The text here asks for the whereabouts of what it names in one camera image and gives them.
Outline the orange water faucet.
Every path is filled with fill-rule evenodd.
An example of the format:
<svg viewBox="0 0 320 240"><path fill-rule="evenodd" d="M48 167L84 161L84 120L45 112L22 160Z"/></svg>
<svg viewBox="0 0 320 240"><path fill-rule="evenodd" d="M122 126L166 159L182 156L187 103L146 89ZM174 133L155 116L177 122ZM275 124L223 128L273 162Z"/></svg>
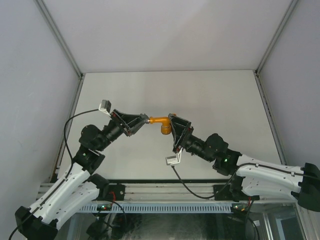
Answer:
<svg viewBox="0 0 320 240"><path fill-rule="evenodd" d="M163 135L169 135L172 132L171 121L167 116L150 117L149 124L161 124L160 132Z"/></svg>

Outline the grey metal tee fitting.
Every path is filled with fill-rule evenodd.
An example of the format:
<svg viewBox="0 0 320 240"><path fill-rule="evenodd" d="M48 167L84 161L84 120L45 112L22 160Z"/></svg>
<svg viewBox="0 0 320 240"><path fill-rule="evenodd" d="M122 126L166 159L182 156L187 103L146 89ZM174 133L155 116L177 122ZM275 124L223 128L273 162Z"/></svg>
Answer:
<svg viewBox="0 0 320 240"><path fill-rule="evenodd" d="M151 124L151 118L147 114L141 113L140 116L145 124Z"/></svg>

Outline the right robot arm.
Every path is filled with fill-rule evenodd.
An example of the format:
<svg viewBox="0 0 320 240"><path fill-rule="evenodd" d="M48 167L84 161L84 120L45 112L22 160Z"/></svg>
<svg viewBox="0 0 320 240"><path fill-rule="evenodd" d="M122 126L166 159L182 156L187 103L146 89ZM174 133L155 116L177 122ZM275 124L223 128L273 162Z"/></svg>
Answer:
<svg viewBox="0 0 320 240"><path fill-rule="evenodd" d="M229 149L217 133L206 140L193 135L190 121L168 115L173 136L173 152L186 151L209 163L223 176L229 176L229 192L236 200L247 197L275 197L296 200L314 212L320 210L320 170L312 163L290 166L261 161Z"/></svg>

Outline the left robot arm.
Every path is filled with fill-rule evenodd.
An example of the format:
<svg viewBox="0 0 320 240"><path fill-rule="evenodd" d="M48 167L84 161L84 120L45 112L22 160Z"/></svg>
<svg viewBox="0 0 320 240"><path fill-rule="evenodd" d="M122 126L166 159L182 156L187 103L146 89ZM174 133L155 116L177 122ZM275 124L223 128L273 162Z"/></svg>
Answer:
<svg viewBox="0 0 320 240"><path fill-rule="evenodd" d="M70 166L51 188L29 207L15 212L16 230L28 240L53 240L62 226L92 200L109 196L109 181L96 173L106 149L122 134L130 137L149 121L146 114L125 114L113 110L103 129L93 124L80 134L80 147Z"/></svg>

